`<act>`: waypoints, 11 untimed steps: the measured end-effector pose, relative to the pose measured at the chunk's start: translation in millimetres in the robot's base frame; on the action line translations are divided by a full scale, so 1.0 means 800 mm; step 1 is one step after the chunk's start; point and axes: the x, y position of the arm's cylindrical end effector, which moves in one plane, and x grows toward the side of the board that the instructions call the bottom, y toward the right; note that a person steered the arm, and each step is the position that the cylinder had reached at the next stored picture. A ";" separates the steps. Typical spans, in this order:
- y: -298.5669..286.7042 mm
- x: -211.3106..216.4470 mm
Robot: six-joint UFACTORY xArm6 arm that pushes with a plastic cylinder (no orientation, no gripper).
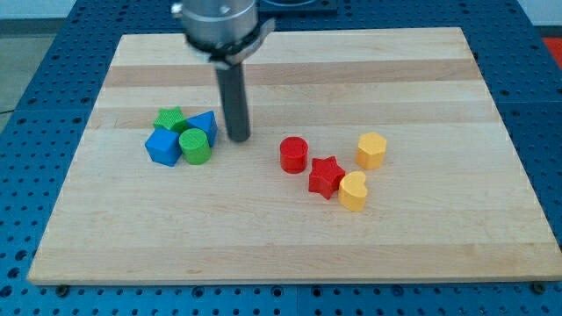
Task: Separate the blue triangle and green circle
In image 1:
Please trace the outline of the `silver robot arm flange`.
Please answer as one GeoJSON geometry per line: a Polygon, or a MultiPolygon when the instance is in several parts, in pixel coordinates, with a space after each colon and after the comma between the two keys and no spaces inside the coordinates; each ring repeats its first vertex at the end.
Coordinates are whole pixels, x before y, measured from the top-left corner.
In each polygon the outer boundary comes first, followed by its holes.
{"type": "Polygon", "coordinates": [[[241,65],[276,27],[259,20],[256,0],[181,0],[170,11],[191,49],[219,70],[241,65]]]}

